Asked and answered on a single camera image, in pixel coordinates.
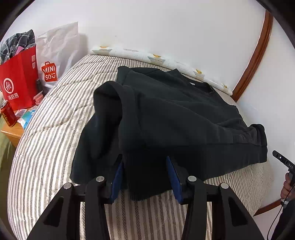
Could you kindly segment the person's right hand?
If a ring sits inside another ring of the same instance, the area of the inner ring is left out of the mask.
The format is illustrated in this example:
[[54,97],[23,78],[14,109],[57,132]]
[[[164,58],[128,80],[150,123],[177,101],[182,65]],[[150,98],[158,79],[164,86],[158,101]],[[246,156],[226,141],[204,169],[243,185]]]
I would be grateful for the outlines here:
[[280,198],[285,199],[288,198],[290,200],[294,199],[294,191],[291,192],[292,187],[290,186],[291,178],[289,177],[289,173],[287,172],[285,175],[285,181],[280,192]]

